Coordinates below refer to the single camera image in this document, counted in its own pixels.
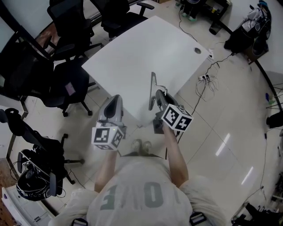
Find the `table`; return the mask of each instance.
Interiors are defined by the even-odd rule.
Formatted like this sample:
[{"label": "table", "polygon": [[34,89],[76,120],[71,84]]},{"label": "table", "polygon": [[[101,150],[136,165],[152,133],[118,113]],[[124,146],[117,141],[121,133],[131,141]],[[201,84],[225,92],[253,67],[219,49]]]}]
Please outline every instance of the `table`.
[{"label": "table", "polygon": [[110,96],[121,95],[124,108],[147,126],[159,112],[156,104],[148,110],[151,72],[174,96],[208,55],[179,28],[154,16],[118,36],[82,67]]}]

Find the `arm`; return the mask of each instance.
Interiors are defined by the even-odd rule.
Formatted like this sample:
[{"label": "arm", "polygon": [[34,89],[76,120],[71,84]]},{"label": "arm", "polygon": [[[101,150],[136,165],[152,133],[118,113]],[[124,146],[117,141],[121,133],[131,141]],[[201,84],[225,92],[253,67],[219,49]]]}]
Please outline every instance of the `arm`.
[{"label": "arm", "polygon": [[104,186],[114,176],[117,153],[117,151],[109,151],[106,153],[102,167],[98,173],[96,183],[94,184],[95,192],[101,192]]},{"label": "arm", "polygon": [[168,149],[171,180],[177,187],[180,187],[184,182],[189,180],[187,165],[179,149],[174,131],[165,123],[163,124],[163,131],[165,144]]}]

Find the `shoe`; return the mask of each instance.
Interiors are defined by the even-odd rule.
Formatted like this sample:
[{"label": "shoe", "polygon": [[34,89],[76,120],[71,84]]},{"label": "shoe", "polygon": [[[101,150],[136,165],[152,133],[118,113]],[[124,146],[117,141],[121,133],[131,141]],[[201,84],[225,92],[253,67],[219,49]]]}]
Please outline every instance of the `shoe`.
[{"label": "shoe", "polygon": [[194,22],[194,21],[196,21],[197,19],[196,18],[192,18],[191,16],[189,16],[189,21],[192,21],[192,22]]},{"label": "shoe", "polygon": [[149,154],[150,150],[152,148],[151,142],[150,141],[146,141],[142,144],[142,148],[141,151],[143,152],[143,155],[145,154]]},{"label": "shoe", "polygon": [[140,152],[142,148],[142,140],[135,139],[131,144],[131,152]]}]

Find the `mesh chair back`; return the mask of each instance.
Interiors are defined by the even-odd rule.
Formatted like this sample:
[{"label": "mesh chair back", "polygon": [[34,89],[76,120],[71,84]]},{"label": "mesh chair back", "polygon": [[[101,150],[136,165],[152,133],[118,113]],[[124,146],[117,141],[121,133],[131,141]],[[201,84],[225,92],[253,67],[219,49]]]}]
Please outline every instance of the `mesh chair back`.
[{"label": "mesh chair back", "polygon": [[64,0],[51,4],[47,8],[52,18],[58,36],[74,36],[83,30],[84,12],[83,0]]},{"label": "mesh chair back", "polygon": [[90,0],[102,15],[102,20],[117,18],[130,10],[128,0]]},{"label": "mesh chair back", "polygon": [[11,97],[29,95],[32,90],[49,93],[53,63],[42,57],[26,41],[13,36],[0,54],[0,74],[5,78],[4,91]]}]

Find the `white wall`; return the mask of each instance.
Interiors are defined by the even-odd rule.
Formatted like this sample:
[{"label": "white wall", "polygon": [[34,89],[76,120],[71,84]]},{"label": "white wall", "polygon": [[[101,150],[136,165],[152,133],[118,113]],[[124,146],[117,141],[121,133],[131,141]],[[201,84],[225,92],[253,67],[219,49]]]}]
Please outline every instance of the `white wall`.
[{"label": "white wall", "polygon": [[0,52],[13,34],[14,31],[0,17]]},{"label": "white wall", "polygon": [[[269,52],[259,59],[265,71],[283,74],[283,7],[277,0],[265,0],[272,14],[272,30],[268,39]],[[251,11],[249,5],[257,7],[258,0],[232,0],[233,6],[225,13],[222,22],[235,30]]]},{"label": "white wall", "polygon": [[47,13],[49,0],[3,0],[3,3],[34,38],[52,22]]}]

